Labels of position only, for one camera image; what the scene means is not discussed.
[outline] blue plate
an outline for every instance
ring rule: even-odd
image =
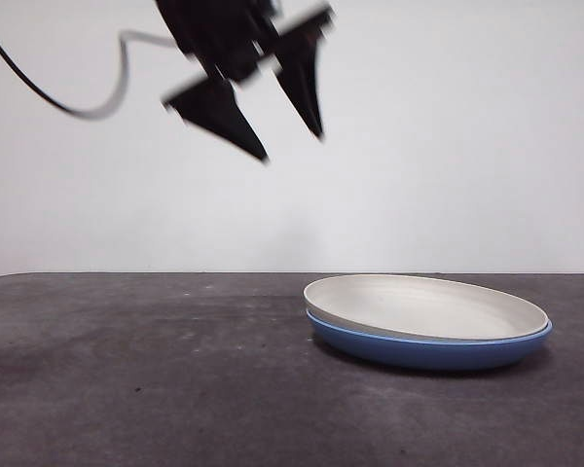
[[[356,357],[421,370],[468,371],[516,363],[538,349],[552,331],[552,322],[534,334],[498,341],[433,341],[401,339],[352,331],[326,323],[308,311],[316,333]]]

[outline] black cable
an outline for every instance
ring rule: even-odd
[[[53,105],[57,109],[79,119],[85,120],[100,120],[112,115],[121,105],[124,97],[126,96],[126,91],[128,90],[128,42],[129,41],[140,41],[147,42],[162,47],[177,47],[175,41],[170,38],[155,36],[153,34],[148,34],[139,31],[122,31],[119,33],[119,47],[121,54],[121,71],[119,75],[119,80],[115,86],[115,90],[110,95],[108,100],[97,108],[90,110],[80,110],[68,107],[57,100],[53,99],[47,95],[43,90],[41,90],[37,85],[35,85],[30,79],[19,69],[17,65],[11,60],[7,55],[5,50],[0,46],[0,56],[9,65],[9,67],[14,71],[16,75],[37,95],[44,99],[49,104]]]

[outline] concrete surface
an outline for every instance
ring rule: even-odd
[[[0,467],[584,466],[584,275],[448,276],[555,324],[459,375],[330,349],[303,311],[318,277],[0,277]]]

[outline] white plate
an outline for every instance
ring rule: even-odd
[[[434,340],[514,339],[543,330],[538,306],[496,290],[407,275],[320,279],[304,292],[308,311],[352,331]]]

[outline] plate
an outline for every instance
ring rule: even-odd
[[[308,311],[315,332],[341,351],[386,365],[433,371],[473,371],[516,363],[536,351],[552,331],[500,341],[429,341],[375,336],[326,323]]]
[[[498,341],[538,333],[538,306],[503,292],[450,280],[356,274],[320,279],[304,292],[308,311],[344,329],[403,339]]]

